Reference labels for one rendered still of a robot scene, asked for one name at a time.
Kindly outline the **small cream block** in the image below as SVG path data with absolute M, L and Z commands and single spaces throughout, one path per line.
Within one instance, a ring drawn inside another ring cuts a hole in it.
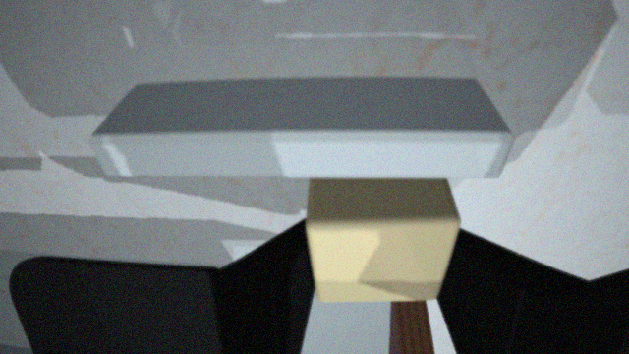
M 447 178 L 310 177 L 316 297 L 435 300 L 460 224 Z

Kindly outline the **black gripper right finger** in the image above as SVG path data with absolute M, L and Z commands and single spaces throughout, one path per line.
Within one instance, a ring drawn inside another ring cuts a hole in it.
M 436 299 L 457 354 L 629 354 L 629 268 L 585 280 L 459 228 Z

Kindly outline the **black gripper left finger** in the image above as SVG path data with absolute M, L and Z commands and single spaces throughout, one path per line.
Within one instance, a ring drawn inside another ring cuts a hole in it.
M 33 354 L 301 354 L 306 219 L 220 269 L 34 257 L 9 291 Z

